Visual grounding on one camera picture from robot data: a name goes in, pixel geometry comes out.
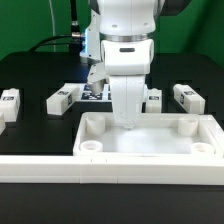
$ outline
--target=black table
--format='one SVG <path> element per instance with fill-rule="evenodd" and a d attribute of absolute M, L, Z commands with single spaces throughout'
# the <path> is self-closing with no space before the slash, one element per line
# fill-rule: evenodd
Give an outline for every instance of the black table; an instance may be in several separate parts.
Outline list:
<path fill-rule="evenodd" d="M 89 67 L 67 53 L 14 53 L 0 62 L 0 93 L 18 88 L 16 123 L 0 136 L 1 155 L 72 155 L 86 111 L 110 103 L 75 103 L 62 117 L 46 113 L 45 100 L 64 83 L 86 82 Z M 206 113 L 224 128 L 224 71 L 201 55 L 156 55 L 150 88 L 163 90 L 163 112 L 184 113 L 174 84 L 188 84 L 206 99 Z M 0 184 L 0 223 L 224 223 L 224 187 L 177 185 Z"/>

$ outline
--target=white cable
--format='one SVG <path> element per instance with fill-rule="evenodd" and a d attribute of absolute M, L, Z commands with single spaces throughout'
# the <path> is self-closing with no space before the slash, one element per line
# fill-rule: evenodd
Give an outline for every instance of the white cable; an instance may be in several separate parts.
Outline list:
<path fill-rule="evenodd" d="M 53 36 L 56 36 L 55 16 L 54 16 L 54 9 L 53 9 L 52 0 L 49 0 L 49 5 L 50 5 L 50 11 L 51 11 Z"/>

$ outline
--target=green wall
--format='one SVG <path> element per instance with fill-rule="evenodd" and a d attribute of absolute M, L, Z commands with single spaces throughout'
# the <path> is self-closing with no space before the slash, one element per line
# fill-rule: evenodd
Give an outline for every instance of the green wall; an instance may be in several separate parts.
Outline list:
<path fill-rule="evenodd" d="M 52 0 L 56 33 L 70 33 L 69 0 Z M 81 28 L 89 21 L 88 0 L 77 1 Z M 224 67 L 224 1 L 192 0 L 176 17 L 161 17 L 156 32 L 156 51 L 193 52 L 208 55 Z M 26 51 L 52 35 L 48 0 L 0 1 L 0 59 L 11 52 Z M 49 51 L 52 48 L 41 48 Z"/>

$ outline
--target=white tray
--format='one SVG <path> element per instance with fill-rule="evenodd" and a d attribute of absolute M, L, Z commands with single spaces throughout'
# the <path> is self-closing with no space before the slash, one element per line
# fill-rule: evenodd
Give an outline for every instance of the white tray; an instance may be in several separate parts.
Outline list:
<path fill-rule="evenodd" d="M 133 129 L 116 126 L 112 113 L 97 113 L 105 117 L 106 128 L 101 135 L 89 134 L 86 119 L 96 113 L 82 116 L 77 133 L 74 155 L 92 157 L 183 157 L 194 156 L 191 146 L 194 143 L 208 143 L 215 148 L 211 157 L 223 157 L 224 145 L 218 135 L 222 132 L 212 116 L 186 114 L 141 114 Z M 194 117 L 199 120 L 198 132 L 193 137 L 178 133 L 178 121 L 181 117 Z M 103 152 L 82 152 L 80 144 L 94 140 L 103 144 Z"/>

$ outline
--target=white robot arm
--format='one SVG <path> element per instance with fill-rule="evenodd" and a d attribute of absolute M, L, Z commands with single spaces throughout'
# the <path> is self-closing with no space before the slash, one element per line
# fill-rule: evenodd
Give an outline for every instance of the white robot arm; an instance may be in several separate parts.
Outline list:
<path fill-rule="evenodd" d="M 102 63 L 93 65 L 94 93 L 109 80 L 115 122 L 134 127 L 142 110 L 145 76 L 154 56 L 151 33 L 165 0 L 98 0 Z"/>

